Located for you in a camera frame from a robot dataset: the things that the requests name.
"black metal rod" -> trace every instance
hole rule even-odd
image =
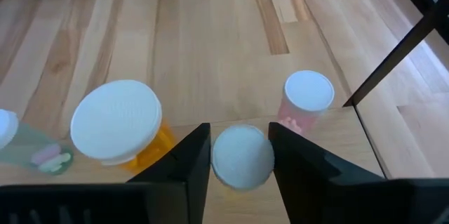
[[[359,104],[448,15],[449,0],[438,0],[352,94],[343,107]]]
[[[387,177],[387,173],[385,172],[385,169],[387,168],[387,166],[384,165],[385,163],[380,159],[380,154],[376,150],[376,148],[375,148],[375,146],[373,144],[373,139],[371,138],[370,132],[366,128],[365,122],[363,122],[362,116],[360,115],[360,112],[358,111],[357,106],[355,105],[355,106],[353,106],[353,108],[354,108],[354,111],[356,112],[358,122],[360,122],[360,125],[362,126],[363,132],[365,133],[365,136],[368,139],[368,143],[370,143],[371,150],[373,151],[374,157],[376,158],[376,161],[379,164],[379,167],[380,167],[380,170],[382,172],[382,175],[384,176],[384,178],[388,178]]]

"white pill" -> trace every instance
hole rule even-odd
[[[69,153],[64,153],[61,156],[62,156],[62,158],[61,158],[62,162],[68,162],[72,158],[71,154],[69,154]]]
[[[59,154],[52,159],[49,159],[39,165],[38,169],[43,172],[51,171],[54,167],[60,165],[62,163],[62,155]]]
[[[62,165],[54,166],[50,171],[51,172],[59,171],[59,169],[61,169],[61,168],[62,168]]]
[[[215,141],[212,167],[225,185],[237,190],[255,189],[273,171],[272,144],[254,126],[231,126]]]

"white pill bottle cap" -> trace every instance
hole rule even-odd
[[[104,165],[128,162],[157,134],[162,109],[146,84],[118,80],[89,93],[75,109],[70,136],[76,148]]]
[[[290,104],[303,114],[318,115],[325,112],[334,99],[332,83],[324,75],[301,70],[291,74],[283,88]]]
[[[18,128],[19,119],[17,114],[0,109],[0,150],[14,139]]]

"wooden table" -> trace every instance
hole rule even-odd
[[[212,139],[233,124],[252,124],[268,130],[268,123],[275,117],[261,117],[243,121],[227,121],[211,124]],[[181,139],[196,125],[178,126],[173,130]],[[351,107],[332,109],[325,114],[307,136],[314,143],[354,162],[376,174],[382,175],[365,133]],[[74,163],[60,176],[44,176],[12,166],[0,166],[1,184],[18,183],[120,183],[133,175],[118,167],[101,166],[76,151]],[[276,179],[270,179],[258,189],[239,193],[223,186],[213,171],[210,172],[204,223],[288,223]]]

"wooden floor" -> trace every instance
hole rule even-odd
[[[137,79],[179,136],[205,121],[264,127],[286,77],[316,70],[335,102],[309,137],[380,173],[355,112],[341,106],[420,17],[409,0],[0,0],[0,107],[70,144],[87,93]],[[432,33],[358,107],[390,178],[449,175],[449,60],[438,59],[448,54]],[[11,174],[0,182],[129,177],[82,156],[53,180]]]

